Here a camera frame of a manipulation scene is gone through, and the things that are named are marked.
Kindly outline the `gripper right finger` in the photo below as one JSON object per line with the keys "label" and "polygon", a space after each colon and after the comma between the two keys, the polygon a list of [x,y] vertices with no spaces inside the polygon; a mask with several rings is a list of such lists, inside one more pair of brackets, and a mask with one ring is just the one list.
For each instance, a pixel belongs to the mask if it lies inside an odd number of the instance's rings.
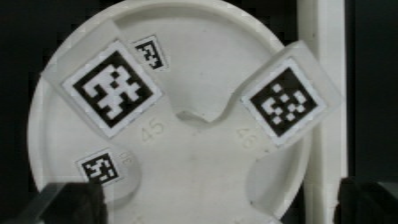
{"label": "gripper right finger", "polygon": [[398,182],[341,180],[334,224],[398,224]]}

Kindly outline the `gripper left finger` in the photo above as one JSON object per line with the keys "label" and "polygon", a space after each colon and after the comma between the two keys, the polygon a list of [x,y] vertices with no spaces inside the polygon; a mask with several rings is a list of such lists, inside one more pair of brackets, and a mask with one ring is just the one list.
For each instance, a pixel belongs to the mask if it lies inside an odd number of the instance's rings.
{"label": "gripper left finger", "polygon": [[20,216],[18,224],[109,224],[103,187],[87,182],[50,183]]}

